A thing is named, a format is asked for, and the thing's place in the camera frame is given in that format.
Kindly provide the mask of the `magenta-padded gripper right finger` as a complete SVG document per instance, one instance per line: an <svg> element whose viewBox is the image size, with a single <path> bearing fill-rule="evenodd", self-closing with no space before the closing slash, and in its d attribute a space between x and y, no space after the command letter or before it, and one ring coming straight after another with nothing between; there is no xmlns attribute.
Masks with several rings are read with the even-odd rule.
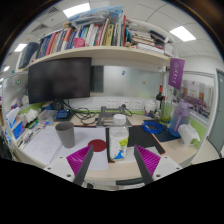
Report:
<svg viewBox="0 0 224 224"><path fill-rule="evenodd" d="M182 167L169 156L156 155L138 145L134 146L134 156L145 185L182 169Z"/></svg>

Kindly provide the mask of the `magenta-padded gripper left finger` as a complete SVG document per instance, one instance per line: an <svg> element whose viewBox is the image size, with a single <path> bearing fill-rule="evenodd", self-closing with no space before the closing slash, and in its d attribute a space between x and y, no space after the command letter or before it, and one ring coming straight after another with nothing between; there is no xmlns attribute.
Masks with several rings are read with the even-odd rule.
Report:
<svg viewBox="0 0 224 224"><path fill-rule="evenodd" d="M93 146L86 146L67 157L55 159L44 170L81 186L84 182L92 156Z"/></svg>

